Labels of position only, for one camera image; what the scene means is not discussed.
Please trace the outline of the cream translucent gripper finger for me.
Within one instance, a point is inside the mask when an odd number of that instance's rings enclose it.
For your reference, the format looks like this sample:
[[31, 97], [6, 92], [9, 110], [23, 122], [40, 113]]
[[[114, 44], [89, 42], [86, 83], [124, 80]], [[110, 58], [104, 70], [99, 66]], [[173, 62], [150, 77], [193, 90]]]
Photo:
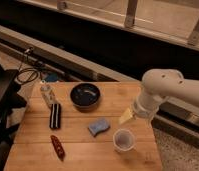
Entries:
[[131, 120], [135, 119], [134, 111], [131, 108], [127, 108], [124, 113], [119, 118], [119, 123], [124, 124], [126, 122], [129, 122]]

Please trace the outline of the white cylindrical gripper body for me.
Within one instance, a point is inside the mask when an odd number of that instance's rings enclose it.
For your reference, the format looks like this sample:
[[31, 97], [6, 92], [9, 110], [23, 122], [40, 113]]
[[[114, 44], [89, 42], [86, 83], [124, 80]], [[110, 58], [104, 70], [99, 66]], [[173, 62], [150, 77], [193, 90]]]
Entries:
[[137, 117], [152, 119], [166, 100], [166, 97], [142, 90], [132, 103], [132, 111]]

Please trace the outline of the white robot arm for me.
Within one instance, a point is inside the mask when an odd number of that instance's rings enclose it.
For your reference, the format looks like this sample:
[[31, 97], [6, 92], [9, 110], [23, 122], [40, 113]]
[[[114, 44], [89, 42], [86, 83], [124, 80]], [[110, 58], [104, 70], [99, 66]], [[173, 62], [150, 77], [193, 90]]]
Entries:
[[150, 69], [144, 73], [141, 86], [136, 99], [119, 118], [120, 124], [136, 117], [151, 122], [160, 105], [170, 97], [199, 107], [199, 80], [185, 79], [178, 70]]

